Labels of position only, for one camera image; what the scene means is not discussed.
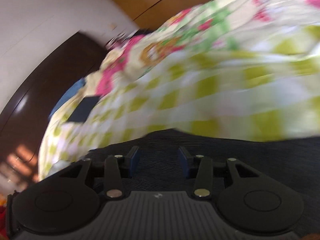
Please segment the dark grey knit pants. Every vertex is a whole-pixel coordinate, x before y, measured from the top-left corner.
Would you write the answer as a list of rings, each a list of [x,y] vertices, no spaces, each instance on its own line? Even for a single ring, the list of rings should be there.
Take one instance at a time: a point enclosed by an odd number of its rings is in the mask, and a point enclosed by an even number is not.
[[[275,142],[252,142],[201,137],[174,129],[152,132],[142,138],[90,150],[93,163],[108,155],[125,155],[133,146],[141,152],[135,175],[124,179],[125,193],[131,191],[187,191],[194,180],[183,176],[179,147],[191,155],[204,155],[223,163],[236,158],[300,193],[304,213],[295,228],[299,236],[319,232],[319,137]]]

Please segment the dark blue folded cloth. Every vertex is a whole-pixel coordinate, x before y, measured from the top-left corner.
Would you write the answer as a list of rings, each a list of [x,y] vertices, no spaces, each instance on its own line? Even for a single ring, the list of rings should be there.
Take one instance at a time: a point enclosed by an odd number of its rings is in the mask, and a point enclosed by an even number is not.
[[[99,100],[100,96],[88,96],[83,98],[71,116],[67,119],[67,122],[84,123]]]

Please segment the blue pillow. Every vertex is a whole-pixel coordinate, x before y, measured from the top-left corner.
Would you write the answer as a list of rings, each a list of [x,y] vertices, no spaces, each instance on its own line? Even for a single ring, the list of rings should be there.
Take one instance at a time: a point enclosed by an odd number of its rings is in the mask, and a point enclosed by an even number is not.
[[[69,99],[71,99],[73,96],[75,96],[82,87],[86,84],[85,78],[81,78],[80,80],[76,81],[64,94],[61,96],[61,98],[58,100],[58,102],[53,107],[50,115],[48,116],[48,120],[50,120],[53,116],[53,114]]]

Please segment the dark wooden headboard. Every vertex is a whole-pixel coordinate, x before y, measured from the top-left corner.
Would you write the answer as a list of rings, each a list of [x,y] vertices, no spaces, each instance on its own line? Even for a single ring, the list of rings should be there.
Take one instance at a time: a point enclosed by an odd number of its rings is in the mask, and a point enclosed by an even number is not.
[[[1,113],[1,197],[37,180],[40,144],[49,115],[76,81],[99,69],[106,49],[77,32],[25,79]]]

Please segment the green checked bed quilt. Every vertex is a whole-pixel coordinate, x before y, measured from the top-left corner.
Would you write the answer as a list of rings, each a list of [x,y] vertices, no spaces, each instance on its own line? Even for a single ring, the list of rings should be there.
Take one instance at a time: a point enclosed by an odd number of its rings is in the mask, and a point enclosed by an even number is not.
[[[108,53],[52,116],[39,177],[60,160],[168,128],[275,141],[319,135],[319,0],[213,0]],[[100,96],[84,123],[67,122]]]

